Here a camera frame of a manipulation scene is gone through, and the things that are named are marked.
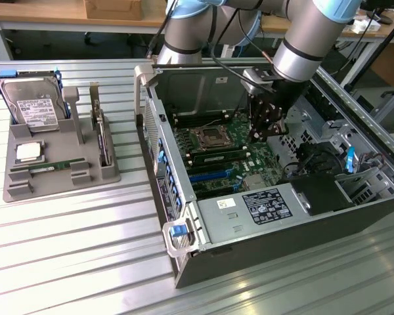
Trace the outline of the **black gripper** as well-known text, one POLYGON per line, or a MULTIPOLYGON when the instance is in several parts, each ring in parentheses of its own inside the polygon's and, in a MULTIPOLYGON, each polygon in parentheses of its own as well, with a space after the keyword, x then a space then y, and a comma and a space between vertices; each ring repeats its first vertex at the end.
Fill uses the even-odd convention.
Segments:
POLYGON ((273 81, 272 92, 248 95, 250 142, 266 142, 269 137, 287 135, 285 123, 289 109, 307 90, 307 81, 296 83, 288 80, 273 81))

